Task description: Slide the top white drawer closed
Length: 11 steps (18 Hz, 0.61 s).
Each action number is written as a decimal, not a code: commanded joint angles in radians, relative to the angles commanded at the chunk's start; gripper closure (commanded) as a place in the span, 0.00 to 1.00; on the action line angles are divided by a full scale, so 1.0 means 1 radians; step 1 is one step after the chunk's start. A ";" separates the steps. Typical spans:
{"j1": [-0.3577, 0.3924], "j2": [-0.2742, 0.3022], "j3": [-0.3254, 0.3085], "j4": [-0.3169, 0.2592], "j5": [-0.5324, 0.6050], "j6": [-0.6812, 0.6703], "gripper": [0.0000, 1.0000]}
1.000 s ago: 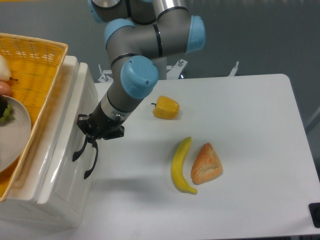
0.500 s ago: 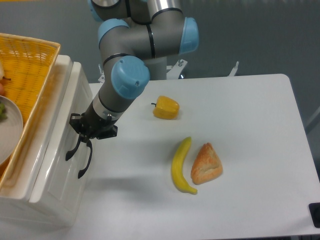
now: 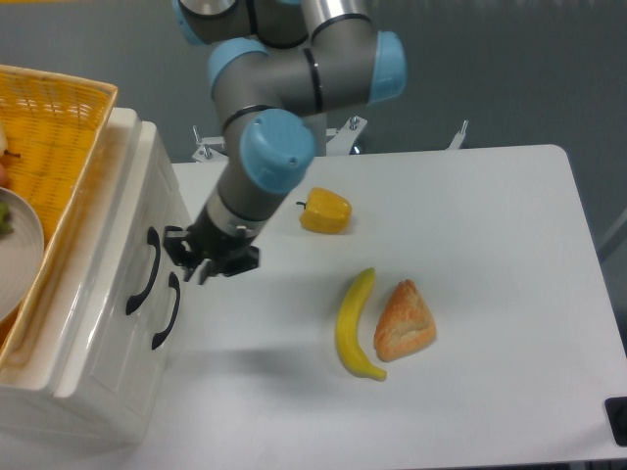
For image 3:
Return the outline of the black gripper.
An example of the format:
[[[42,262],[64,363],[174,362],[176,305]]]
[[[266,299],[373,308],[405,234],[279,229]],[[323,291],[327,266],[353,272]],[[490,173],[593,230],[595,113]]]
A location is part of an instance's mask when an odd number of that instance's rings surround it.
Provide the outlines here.
[[[259,267],[260,250],[253,245],[261,223],[241,218],[223,206],[204,206],[188,230],[167,225],[163,246],[188,282],[199,268],[198,284],[222,275],[235,276]]]

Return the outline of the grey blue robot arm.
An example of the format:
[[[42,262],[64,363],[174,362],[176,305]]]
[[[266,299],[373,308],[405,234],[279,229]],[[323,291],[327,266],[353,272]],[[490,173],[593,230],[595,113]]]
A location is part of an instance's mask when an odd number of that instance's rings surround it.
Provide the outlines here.
[[[362,1],[176,1],[191,43],[211,44],[211,97],[228,156],[216,188],[164,246],[186,278],[254,269],[254,242],[303,180],[316,151],[308,117],[401,95],[400,37],[379,31]]]

